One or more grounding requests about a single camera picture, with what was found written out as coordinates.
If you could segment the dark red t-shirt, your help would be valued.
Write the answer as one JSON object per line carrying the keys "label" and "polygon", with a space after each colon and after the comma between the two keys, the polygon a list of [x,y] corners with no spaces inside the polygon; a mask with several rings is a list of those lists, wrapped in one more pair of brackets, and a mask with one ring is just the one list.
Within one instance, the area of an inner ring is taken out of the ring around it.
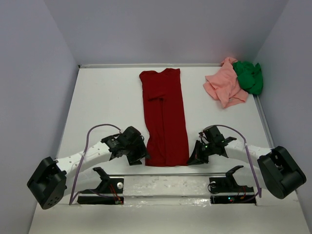
{"label": "dark red t-shirt", "polygon": [[180,70],[143,71],[139,75],[145,125],[149,132],[147,166],[185,166],[189,159]]}

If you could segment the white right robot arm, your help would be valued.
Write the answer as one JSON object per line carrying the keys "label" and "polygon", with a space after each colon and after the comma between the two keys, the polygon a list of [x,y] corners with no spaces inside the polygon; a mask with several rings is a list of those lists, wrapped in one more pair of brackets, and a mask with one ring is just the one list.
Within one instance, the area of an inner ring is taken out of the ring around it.
{"label": "white right robot arm", "polygon": [[188,165],[206,164],[213,155],[244,161],[250,166],[259,197],[262,189],[266,189],[276,198],[284,199],[307,181],[282,146],[271,149],[248,145],[238,130],[221,124],[206,127],[199,133],[199,138]]}

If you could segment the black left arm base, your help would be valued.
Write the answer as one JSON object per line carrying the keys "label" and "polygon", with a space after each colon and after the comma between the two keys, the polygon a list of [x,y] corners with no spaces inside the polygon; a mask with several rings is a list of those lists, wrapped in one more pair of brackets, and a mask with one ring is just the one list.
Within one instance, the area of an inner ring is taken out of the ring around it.
{"label": "black left arm base", "polygon": [[80,205],[123,205],[124,178],[110,177],[101,167],[93,168],[100,182],[96,188],[87,189],[78,194]]}

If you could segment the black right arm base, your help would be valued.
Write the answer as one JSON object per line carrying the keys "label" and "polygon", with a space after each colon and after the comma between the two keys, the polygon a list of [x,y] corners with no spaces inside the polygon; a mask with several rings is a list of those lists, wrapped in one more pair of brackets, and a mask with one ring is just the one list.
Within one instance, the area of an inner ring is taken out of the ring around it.
{"label": "black right arm base", "polygon": [[210,202],[215,204],[254,204],[256,198],[253,187],[238,185],[234,173],[243,168],[242,165],[235,166],[225,173],[224,176],[210,177],[207,189]]}

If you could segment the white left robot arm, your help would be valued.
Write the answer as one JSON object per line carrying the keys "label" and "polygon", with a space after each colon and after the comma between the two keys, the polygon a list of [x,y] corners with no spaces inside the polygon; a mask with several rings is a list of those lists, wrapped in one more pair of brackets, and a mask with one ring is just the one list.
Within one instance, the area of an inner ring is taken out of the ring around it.
{"label": "white left robot arm", "polygon": [[72,204],[83,191],[101,195],[106,189],[113,190],[111,178],[100,167],[101,163],[126,156],[129,165],[137,165],[143,158],[150,158],[144,137],[133,126],[93,146],[89,146],[89,140],[86,142],[84,150],[74,155],[43,159],[31,175],[27,187],[42,209],[52,208],[67,195]]}

